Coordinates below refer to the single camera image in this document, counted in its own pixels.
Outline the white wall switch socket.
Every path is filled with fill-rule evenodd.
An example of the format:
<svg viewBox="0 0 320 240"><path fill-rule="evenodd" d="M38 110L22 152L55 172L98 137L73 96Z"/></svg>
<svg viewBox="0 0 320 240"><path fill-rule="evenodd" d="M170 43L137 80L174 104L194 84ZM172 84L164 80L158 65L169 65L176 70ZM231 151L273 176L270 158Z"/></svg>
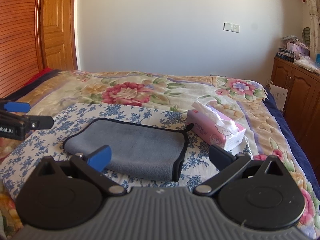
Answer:
<svg viewBox="0 0 320 240"><path fill-rule="evenodd" d="M223 29L224 29L224 31L231 31L234 33L239 33L240 25L225 22L223 24Z"/></svg>

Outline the wooden sideboard cabinet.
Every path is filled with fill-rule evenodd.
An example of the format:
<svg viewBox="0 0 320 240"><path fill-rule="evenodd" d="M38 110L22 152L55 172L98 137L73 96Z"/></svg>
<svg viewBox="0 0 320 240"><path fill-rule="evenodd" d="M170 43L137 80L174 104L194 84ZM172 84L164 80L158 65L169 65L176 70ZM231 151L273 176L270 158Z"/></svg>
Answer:
<svg viewBox="0 0 320 240"><path fill-rule="evenodd" d="M271 82L288 90L284 118L319 176L319 75L275 57Z"/></svg>

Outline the white paper by cabinet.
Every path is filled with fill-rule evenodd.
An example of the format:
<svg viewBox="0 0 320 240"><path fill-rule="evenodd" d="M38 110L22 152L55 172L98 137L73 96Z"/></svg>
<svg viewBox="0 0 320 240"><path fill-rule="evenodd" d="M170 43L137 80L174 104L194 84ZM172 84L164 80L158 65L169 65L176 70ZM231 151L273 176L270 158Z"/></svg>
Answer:
<svg viewBox="0 0 320 240"><path fill-rule="evenodd" d="M279 86L270 84L270 92L276 102L277 109L284 110L288 90Z"/></svg>

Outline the pink tissue pack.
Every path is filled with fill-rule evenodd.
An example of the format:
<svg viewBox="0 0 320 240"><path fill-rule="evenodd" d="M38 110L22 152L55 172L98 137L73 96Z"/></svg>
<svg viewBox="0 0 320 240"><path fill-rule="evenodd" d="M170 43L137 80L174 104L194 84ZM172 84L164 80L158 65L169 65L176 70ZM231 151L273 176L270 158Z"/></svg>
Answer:
<svg viewBox="0 0 320 240"><path fill-rule="evenodd" d="M240 145L246 129L212 106L199 101L192 104L187 112L187 124L192 124L192 131L208 145L216 145L231 151Z"/></svg>

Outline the clutter on cabinet top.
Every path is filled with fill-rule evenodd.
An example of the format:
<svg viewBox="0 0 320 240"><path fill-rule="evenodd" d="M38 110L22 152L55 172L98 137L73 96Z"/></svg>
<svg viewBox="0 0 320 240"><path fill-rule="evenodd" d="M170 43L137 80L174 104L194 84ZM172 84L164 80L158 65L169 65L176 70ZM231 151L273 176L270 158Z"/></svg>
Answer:
<svg viewBox="0 0 320 240"><path fill-rule="evenodd" d="M276 53L276 57L319 75L319 59L312 60L310 57L310 28L304 28L302 35L302 41L296 35L281 38L281 46Z"/></svg>

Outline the purple and grey towel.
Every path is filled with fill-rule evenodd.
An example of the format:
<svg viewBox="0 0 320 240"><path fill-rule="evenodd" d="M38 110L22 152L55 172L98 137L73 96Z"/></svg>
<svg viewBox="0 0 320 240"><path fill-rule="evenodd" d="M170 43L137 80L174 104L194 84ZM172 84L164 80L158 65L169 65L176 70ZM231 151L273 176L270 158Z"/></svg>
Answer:
<svg viewBox="0 0 320 240"><path fill-rule="evenodd" d="M89 155L108 145L112 157L107 169L147 180L177 182L192 128L192 124L175 130L99 118L68 137L63 149L71 155Z"/></svg>

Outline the patterned cream curtain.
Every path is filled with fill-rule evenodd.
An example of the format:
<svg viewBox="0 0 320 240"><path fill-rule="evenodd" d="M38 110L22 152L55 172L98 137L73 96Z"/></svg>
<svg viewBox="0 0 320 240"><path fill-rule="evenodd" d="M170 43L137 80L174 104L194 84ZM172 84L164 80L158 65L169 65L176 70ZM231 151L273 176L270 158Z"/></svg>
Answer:
<svg viewBox="0 0 320 240"><path fill-rule="evenodd" d="M310 56L319 54L319 0L306 0L310 16Z"/></svg>

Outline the wooden door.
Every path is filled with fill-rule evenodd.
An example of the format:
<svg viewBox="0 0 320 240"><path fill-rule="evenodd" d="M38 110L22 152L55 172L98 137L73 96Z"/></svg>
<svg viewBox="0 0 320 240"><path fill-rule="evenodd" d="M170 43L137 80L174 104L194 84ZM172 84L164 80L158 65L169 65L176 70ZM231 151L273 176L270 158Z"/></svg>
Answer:
<svg viewBox="0 0 320 240"><path fill-rule="evenodd" d="M77 70L75 0L41 0L41 46L45 67Z"/></svg>

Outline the blue floral white quilt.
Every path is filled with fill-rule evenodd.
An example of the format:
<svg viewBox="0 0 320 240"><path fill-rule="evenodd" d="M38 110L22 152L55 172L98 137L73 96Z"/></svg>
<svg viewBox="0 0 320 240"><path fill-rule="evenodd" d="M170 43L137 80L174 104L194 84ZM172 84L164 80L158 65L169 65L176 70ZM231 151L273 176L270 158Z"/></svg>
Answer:
<svg viewBox="0 0 320 240"><path fill-rule="evenodd" d="M107 145L101 172L126 189L194 189L216 175L209 143L187 130L187 114L125 105L76 103L54 118L54 126L31 134L1 164L1 180L13 198L41 159L68 160Z"/></svg>

